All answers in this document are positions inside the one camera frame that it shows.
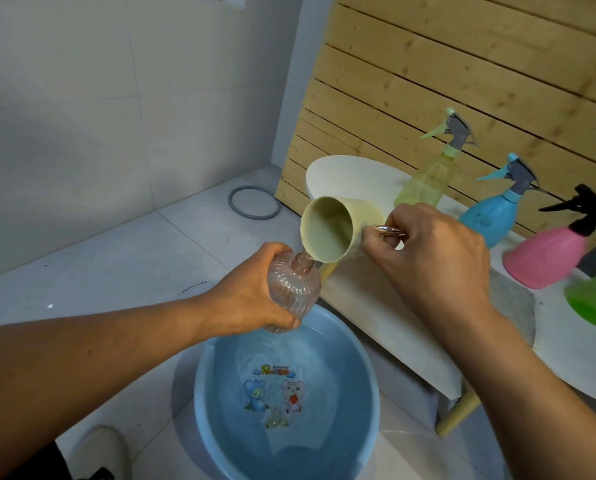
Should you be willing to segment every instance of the person's left hand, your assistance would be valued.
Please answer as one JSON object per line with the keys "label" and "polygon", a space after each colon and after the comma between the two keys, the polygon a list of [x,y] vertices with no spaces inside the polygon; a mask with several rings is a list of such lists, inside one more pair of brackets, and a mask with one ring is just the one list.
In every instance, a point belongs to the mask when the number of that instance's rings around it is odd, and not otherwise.
{"label": "person's left hand", "polygon": [[266,325],[288,330],[300,326],[300,320],[270,298],[267,287],[274,256],[290,252],[286,244],[265,242],[258,252],[201,296],[211,310],[206,338],[246,333]]}

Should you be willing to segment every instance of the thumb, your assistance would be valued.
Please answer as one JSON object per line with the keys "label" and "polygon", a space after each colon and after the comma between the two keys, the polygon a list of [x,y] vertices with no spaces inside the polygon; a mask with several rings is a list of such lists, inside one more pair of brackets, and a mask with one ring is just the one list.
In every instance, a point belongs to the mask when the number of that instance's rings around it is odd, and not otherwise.
{"label": "thumb", "polygon": [[375,264],[381,267],[393,251],[393,247],[382,240],[382,234],[371,226],[365,226],[362,230],[362,249]]}
{"label": "thumb", "polygon": [[269,300],[269,312],[267,313],[266,323],[276,325],[286,330],[292,330],[300,326],[300,320],[286,308],[278,305],[275,301]]}

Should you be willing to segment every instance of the bottle mouth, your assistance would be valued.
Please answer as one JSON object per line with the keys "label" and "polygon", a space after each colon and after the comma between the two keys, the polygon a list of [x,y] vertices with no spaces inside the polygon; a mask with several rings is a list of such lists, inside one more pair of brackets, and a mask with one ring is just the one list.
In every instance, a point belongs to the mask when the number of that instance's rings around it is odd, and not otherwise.
{"label": "bottle mouth", "polygon": [[313,267],[313,258],[311,255],[302,251],[302,253],[296,254],[296,257],[292,261],[292,269],[298,274],[307,274]]}

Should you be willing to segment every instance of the wall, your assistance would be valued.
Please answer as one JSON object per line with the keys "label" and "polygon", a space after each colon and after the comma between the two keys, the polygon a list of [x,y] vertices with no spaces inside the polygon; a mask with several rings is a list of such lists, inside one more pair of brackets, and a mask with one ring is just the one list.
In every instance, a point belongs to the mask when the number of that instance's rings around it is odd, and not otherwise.
{"label": "wall", "polygon": [[296,122],[302,108],[302,100],[307,92],[313,65],[322,39],[325,35],[326,20],[334,0],[303,0],[298,31],[287,76],[287,86],[283,97],[283,107],[278,121],[278,131],[272,154],[272,163],[285,166],[287,151],[294,135]]}
{"label": "wall", "polygon": [[302,0],[0,0],[0,273],[270,160]]}
{"label": "wall", "polygon": [[538,209],[582,182],[596,191],[596,0],[336,0],[278,197],[300,212],[305,169],[328,154],[413,175],[447,141],[420,140],[446,107],[479,143],[456,160],[448,195],[471,206],[502,193],[508,181],[476,179],[513,151],[547,191],[526,193],[516,232],[578,218]]}

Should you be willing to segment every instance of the gray ring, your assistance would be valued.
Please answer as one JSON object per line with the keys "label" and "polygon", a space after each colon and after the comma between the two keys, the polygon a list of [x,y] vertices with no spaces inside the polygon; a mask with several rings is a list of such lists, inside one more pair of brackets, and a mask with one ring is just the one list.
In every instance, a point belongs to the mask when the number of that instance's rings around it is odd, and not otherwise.
{"label": "gray ring", "polygon": [[[274,200],[278,204],[278,208],[274,212],[272,212],[271,214],[268,214],[266,216],[254,216],[252,214],[247,214],[246,212],[242,212],[242,210],[238,209],[238,207],[233,205],[234,194],[236,192],[240,192],[241,190],[260,190],[266,194],[269,194],[271,197],[274,198]],[[229,207],[231,208],[231,210],[236,212],[236,214],[238,214],[238,216],[242,216],[242,217],[245,217],[246,219],[251,219],[253,221],[266,221],[267,219],[273,219],[278,214],[280,214],[280,210],[282,209],[282,206],[280,205],[280,201],[276,198],[274,193],[271,192],[269,189],[260,187],[259,185],[242,185],[241,187],[234,188],[231,192],[229,192],[229,196],[227,197],[227,203],[229,204]]]}

